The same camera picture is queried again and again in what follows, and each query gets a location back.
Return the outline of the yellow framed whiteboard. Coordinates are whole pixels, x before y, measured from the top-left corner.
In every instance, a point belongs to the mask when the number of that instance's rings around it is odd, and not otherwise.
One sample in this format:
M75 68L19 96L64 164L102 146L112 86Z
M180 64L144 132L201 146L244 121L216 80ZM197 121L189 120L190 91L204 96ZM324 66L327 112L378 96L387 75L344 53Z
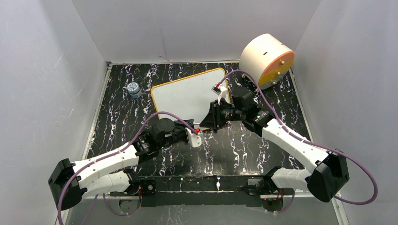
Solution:
M208 114L210 103L218 99L218 94L212 91L213 86L225 76L225 70L219 67L154 86L151 95L155 109L183 120L194 119L198 128Z

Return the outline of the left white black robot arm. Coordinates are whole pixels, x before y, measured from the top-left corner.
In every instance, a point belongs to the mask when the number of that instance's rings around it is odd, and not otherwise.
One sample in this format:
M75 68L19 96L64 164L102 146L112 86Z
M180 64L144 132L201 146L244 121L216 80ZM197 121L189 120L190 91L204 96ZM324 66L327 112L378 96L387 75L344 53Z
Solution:
M194 128L193 120L162 118L144 129L133 143L86 160L59 161L48 179L56 207L70 209L83 198L102 193L135 195L141 184L126 169L155 158L161 150L178 142L199 147L204 136Z

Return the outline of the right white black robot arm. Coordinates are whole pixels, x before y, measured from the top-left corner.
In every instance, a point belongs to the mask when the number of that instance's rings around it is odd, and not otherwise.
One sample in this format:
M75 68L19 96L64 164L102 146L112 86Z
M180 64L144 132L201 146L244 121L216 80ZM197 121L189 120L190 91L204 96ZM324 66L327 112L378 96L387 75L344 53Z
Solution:
M275 166L261 181L248 184L246 192L261 195L277 194L286 188L300 189L327 203L348 182L345 157L308 144L305 137L279 124L273 113L259 108L252 93L233 96L233 102L228 103L224 98L227 92L222 87L213 87L212 91L218 98L210 103L208 114L200 127L217 131L225 127L228 121L240 121L247 130L278 145L304 166L302 170Z

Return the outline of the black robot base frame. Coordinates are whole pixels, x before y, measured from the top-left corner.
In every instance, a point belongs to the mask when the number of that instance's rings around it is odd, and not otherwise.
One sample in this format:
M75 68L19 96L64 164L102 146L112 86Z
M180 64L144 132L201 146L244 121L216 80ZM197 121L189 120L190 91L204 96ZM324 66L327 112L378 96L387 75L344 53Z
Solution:
M280 208L286 191L269 191L262 175L139 176L129 191L111 191L143 207L169 205L244 205Z

